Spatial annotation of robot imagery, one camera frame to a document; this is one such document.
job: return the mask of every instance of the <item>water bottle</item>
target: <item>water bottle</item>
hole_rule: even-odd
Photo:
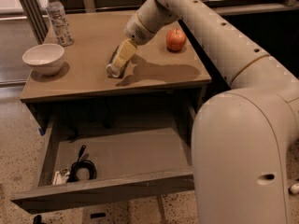
[[[46,11],[59,44],[63,47],[72,45],[74,40],[69,31],[64,5],[59,0],[47,0]]]

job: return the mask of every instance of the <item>drawer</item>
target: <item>drawer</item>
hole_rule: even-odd
[[[192,190],[194,116],[184,90],[55,104],[35,183],[11,201],[36,214]],[[69,140],[72,127],[78,135]],[[83,145],[97,177],[52,185]]]

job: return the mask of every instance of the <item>terrazzo floor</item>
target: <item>terrazzo floor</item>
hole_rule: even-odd
[[[15,28],[29,35],[22,38],[25,46],[20,51],[6,48],[1,55],[11,54],[13,59],[20,59],[19,53],[33,46],[36,42],[30,28]],[[6,28],[0,28],[2,35],[9,38],[12,34]],[[12,67],[16,60],[9,60],[9,65],[0,67],[0,81],[12,78],[27,78],[29,70],[19,63]],[[10,77],[9,71],[15,74]],[[31,188],[36,171],[37,159],[44,143],[40,136],[35,119],[25,105],[20,102],[22,87],[0,88],[0,224],[32,224],[34,215],[30,215],[10,201],[12,193]],[[299,143],[291,146],[288,152],[288,178],[292,184],[299,178]],[[292,224],[299,223],[299,195],[290,197]],[[91,218],[92,214],[102,217]],[[131,200],[122,203],[109,203],[84,208],[41,214],[45,224],[196,224],[196,201],[194,192],[184,192],[145,199]]]
[[[0,20],[0,37],[0,82],[27,79],[30,68],[21,56],[37,45],[28,20]]]

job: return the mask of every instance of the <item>white bowl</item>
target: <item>white bowl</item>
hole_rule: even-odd
[[[52,76],[57,74],[64,64],[64,48],[57,44],[42,44],[28,49],[22,60],[37,73]]]

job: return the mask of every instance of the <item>apple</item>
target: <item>apple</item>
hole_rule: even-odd
[[[180,51],[186,44],[187,37],[183,30],[175,28],[166,35],[166,45],[172,51]]]

